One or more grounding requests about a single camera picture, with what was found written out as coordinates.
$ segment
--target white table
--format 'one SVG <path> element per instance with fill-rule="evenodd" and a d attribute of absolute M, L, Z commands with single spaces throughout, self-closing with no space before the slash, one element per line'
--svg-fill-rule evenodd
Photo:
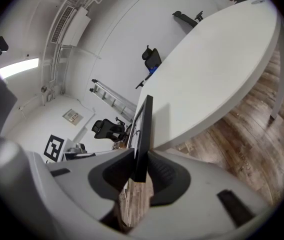
<path fill-rule="evenodd" d="M 174 147 L 226 115 L 258 81 L 278 41 L 273 118 L 284 98 L 284 27 L 275 6 L 248 0 L 202 20 L 141 90 L 138 108 L 153 96 L 151 148 Z"/>

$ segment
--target ladder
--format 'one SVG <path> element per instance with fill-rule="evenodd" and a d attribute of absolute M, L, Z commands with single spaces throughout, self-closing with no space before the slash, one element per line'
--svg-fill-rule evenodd
<path fill-rule="evenodd" d="M 128 101 L 100 81 L 92 79 L 92 82 L 94 83 L 94 88 L 91 88 L 90 92 L 113 108 L 124 119 L 133 123 L 137 105 Z"/>

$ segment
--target ventilation grille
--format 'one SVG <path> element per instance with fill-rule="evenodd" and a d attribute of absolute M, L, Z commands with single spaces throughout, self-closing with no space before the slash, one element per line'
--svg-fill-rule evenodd
<path fill-rule="evenodd" d="M 65 26 L 70 14 L 72 13 L 74 7 L 67 6 L 58 21 L 58 24 L 55 27 L 55 30 L 53 32 L 52 38 L 51 38 L 51 43 L 57 44 L 59 40 L 59 36 L 61 34 L 61 31 L 63 30 L 63 27 Z"/>

